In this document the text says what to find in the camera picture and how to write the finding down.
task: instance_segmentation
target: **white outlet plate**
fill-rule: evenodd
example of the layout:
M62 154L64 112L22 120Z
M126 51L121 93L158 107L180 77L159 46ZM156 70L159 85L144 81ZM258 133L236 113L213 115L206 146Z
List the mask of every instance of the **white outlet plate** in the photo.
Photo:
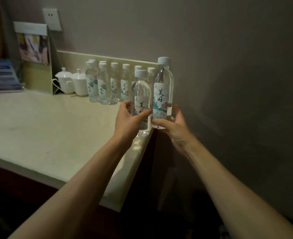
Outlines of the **white outlet plate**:
M58 10L56 8L43 8L42 10L45 23L48 25L49 30L62 31Z

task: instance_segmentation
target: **person's right arm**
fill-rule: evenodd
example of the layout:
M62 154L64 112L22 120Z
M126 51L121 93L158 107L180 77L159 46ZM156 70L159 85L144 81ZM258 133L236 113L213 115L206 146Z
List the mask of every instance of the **person's right arm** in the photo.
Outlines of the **person's right arm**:
M220 217L233 238L293 239L293 225L234 177L189 132L179 107L172 121L153 119L166 128L176 149L184 154L203 181Z

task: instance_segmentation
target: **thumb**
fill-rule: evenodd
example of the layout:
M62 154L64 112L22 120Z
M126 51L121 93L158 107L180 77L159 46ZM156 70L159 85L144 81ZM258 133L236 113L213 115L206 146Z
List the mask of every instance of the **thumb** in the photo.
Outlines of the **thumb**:
M147 120L147 118L148 118L148 116L150 116L150 114L151 114L151 109L148 109L148 110L143 111L134 117L139 123L141 123L142 121Z
M164 127L166 129L168 129L169 131L172 131L174 129L174 122L171 122L171 121L163 119L163 118L153 119L152 123L154 125Z

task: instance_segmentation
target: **white mug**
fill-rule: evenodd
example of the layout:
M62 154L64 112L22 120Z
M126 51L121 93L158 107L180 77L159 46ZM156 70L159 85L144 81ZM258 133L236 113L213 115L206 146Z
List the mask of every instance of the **white mug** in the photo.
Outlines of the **white mug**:
M60 87L58 87L57 85L54 84L54 80L58 81L60 84ZM59 77L58 80L57 79L53 79L53 85L56 86L57 88L59 88L62 92L64 92L65 94L69 95L75 92L75 88L73 85L68 86L67 82L70 81L72 84L72 79L69 77Z
M86 79L72 79L66 82L69 88L75 87L75 92L78 96L87 96L87 82Z

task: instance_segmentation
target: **hand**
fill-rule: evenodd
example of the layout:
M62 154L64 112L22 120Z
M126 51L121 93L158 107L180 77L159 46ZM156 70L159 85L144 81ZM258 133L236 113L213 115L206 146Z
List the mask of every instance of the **hand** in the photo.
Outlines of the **hand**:
M152 123L165 129L159 129L159 131L166 133L174 145L174 147L183 155L187 156L185 152L185 146L193 139L196 140L195 136L188 130L185 123L181 109L174 105L176 117L171 117L171 121L166 119L153 119Z
M130 148L133 139L139 132L141 122L147 120L151 114L151 109L148 109L136 116L131 116L130 103L130 101L124 101L120 104L113 135L119 138L127 149Z

